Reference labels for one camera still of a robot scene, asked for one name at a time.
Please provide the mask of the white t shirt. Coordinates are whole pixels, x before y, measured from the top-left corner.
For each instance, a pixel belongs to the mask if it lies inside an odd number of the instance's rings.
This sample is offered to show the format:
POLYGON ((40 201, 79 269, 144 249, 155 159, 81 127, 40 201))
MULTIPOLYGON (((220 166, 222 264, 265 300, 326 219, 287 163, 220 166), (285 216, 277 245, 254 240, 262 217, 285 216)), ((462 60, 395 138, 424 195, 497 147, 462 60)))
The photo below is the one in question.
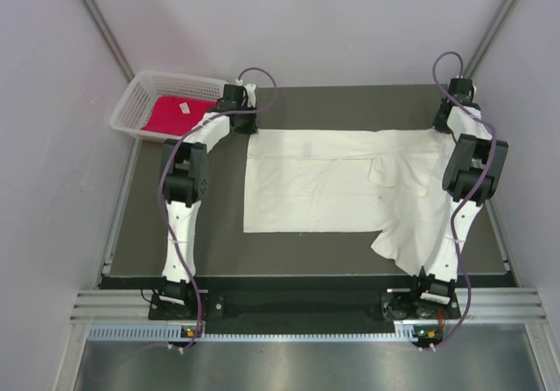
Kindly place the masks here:
POLYGON ((376 254, 416 275, 449 219, 453 147, 434 129, 263 129, 248 141, 243 230, 377 232, 376 254))

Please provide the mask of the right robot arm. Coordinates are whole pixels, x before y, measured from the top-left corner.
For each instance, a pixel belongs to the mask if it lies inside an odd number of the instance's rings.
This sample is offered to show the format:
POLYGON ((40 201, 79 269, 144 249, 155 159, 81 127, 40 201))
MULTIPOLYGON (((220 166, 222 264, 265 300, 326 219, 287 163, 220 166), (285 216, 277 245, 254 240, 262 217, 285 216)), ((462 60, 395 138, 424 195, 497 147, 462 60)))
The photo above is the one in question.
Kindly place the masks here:
POLYGON ((471 226, 498 187, 508 143, 482 119, 475 103, 473 81, 463 76, 450 80, 432 127, 451 136, 451 156, 441 176, 448 209, 435 251, 412 276, 410 290, 384 296, 383 316, 390 320, 462 318, 455 289, 459 276, 470 279, 461 260, 471 226))

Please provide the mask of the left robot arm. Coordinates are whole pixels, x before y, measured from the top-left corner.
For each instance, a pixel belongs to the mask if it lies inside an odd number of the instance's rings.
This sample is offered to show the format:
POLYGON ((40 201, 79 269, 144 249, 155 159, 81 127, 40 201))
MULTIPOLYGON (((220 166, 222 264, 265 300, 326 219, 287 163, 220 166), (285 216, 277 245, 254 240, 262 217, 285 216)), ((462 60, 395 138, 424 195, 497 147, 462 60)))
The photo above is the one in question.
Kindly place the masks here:
POLYGON ((163 285, 151 304, 163 318, 202 321, 202 296, 194 277, 194 237, 201 201, 209 188, 209 152, 232 131, 253 135, 256 85, 225 84, 215 101, 166 96, 156 101, 147 127, 164 140, 158 200, 164 210, 167 251, 163 285))

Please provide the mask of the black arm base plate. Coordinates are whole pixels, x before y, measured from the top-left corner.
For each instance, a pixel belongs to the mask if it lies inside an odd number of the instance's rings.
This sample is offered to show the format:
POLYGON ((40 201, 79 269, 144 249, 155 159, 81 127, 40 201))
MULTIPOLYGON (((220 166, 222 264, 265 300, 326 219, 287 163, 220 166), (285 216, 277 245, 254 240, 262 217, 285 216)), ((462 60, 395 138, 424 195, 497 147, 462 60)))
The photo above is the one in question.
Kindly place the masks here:
POLYGON ((415 301, 407 291, 237 291, 206 292, 201 297, 202 319, 222 321, 241 315, 341 314, 363 315, 372 320, 460 318, 458 302, 415 301))

